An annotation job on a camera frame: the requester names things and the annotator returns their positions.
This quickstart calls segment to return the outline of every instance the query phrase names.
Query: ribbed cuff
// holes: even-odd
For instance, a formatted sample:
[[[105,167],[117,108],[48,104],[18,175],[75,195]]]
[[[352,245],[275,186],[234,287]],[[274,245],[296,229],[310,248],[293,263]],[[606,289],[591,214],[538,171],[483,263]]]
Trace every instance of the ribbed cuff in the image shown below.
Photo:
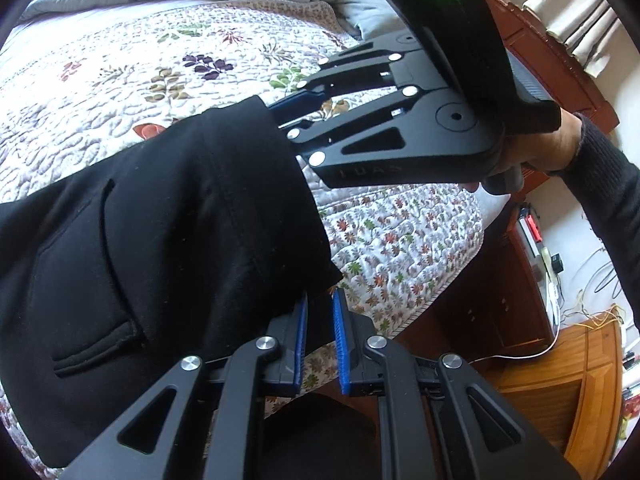
[[[580,202],[588,198],[591,203],[608,203],[611,194],[620,188],[628,160],[589,118],[576,115],[582,120],[578,152],[569,166],[556,174]]]

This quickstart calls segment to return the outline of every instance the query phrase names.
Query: folded black pants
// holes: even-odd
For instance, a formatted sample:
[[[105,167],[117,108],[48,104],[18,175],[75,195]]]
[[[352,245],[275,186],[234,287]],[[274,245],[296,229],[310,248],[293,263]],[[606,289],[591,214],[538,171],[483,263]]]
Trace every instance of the folded black pants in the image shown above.
[[[303,290],[308,348],[329,341],[339,279],[262,101],[214,108],[0,204],[0,378],[65,466],[180,358],[231,354]]]

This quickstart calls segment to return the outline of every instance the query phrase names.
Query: black sleeve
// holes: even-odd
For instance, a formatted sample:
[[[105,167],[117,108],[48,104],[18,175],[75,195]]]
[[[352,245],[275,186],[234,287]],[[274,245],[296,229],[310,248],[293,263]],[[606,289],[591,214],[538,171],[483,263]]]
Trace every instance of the black sleeve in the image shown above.
[[[640,170],[586,117],[580,149],[560,175],[603,241],[640,325]],[[640,470],[636,428],[600,480],[634,478]]]

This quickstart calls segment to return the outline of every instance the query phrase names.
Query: floral quilt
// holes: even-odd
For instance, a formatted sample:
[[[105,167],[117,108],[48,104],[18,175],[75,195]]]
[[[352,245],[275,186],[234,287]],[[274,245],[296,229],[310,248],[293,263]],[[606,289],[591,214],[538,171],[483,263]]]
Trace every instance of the floral quilt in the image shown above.
[[[24,197],[169,126],[259,94],[270,104],[355,44],[324,2],[194,4],[118,23],[42,55],[0,64],[0,202]],[[394,89],[326,102],[326,120]],[[475,256],[482,222],[458,186],[329,190],[300,160],[324,222],[350,308],[393,337]],[[305,361],[304,391],[336,377],[335,348]],[[283,399],[269,399],[272,412]],[[42,478],[40,461],[0,384],[0,418]]]

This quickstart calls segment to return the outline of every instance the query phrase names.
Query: pocket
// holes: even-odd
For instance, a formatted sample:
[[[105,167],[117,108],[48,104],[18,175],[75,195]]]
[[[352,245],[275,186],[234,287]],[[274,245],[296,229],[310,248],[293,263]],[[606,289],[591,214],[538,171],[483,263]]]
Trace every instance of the pocket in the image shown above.
[[[93,367],[142,337],[109,258],[104,204],[112,180],[38,252],[30,313],[59,376]]]

